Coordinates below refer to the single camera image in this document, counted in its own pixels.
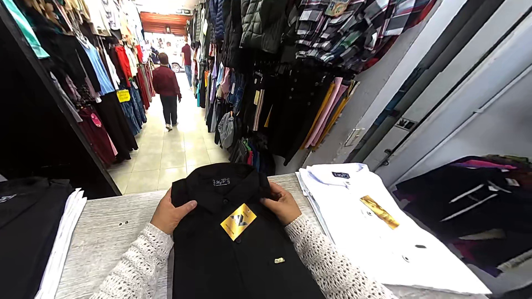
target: black pants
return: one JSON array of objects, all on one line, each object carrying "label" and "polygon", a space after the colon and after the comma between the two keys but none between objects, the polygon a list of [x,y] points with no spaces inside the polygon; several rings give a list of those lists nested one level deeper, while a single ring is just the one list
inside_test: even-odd
[{"label": "black pants", "polygon": [[163,104],[164,121],[167,124],[174,125],[177,123],[177,96],[163,96],[161,95],[161,103]]}]

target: man in red jacket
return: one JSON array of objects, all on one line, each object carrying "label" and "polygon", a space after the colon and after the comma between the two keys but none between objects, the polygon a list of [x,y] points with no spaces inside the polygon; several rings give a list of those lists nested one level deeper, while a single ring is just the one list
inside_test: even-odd
[{"label": "man in red jacket", "polygon": [[153,71],[153,89],[161,95],[163,104],[164,121],[166,129],[171,131],[177,123],[177,99],[181,103],[181,92],[177,84],[176,74],[168,65],[168,55],[159,53],[161,66]]}]

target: blue shirt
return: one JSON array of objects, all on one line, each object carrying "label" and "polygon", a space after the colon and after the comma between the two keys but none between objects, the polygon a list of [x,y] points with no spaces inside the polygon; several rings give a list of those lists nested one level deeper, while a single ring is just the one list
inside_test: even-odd
[{"label": "blue shirt", "polygon": [[82,45],[83,49],[85,50],[85,53],[87,53],[87,56],[89,56],[90,63],[93,65],[94,72],[96,72],[96,77],[98,77],[98,82],[100,83],[100,88],[102,90],[99,92],[99,94],[103,96],[110,92],[114,92],[114,87],[111,84],[111,81],[109,80],[107,71],[103,66],[102,59],[98,55],[98,51],[96,50],[96,48],[88,41],[83,41],[80,39],[78,40]]}]

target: gray wooden counter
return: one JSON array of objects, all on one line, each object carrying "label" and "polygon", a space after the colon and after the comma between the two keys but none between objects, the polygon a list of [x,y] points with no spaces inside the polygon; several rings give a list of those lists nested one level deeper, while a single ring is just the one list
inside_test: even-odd
[{"label": "gray wooden counter", "polygon": [[[319,227],[318,220],[295,174],[269,177],[291,192],[301,211]],[[101,198],[87,202],[74,230],[56,298],[89,298],[150,221],[166,191]],[[172,298],[173,253],[161,271],[155,298]],[[388,286],[400,297],[486,298],[456,295],[412,287]]]}]

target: red jacket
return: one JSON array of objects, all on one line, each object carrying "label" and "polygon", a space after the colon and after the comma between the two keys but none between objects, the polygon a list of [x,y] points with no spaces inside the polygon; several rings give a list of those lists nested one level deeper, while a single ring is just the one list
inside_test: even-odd
[{"label": "red jacket", "polygon": [[163,96],[178,96],[181,98],[176,73],[170,68],[163,65],[156,68],[153,71],[152,83],[156,93]]}]

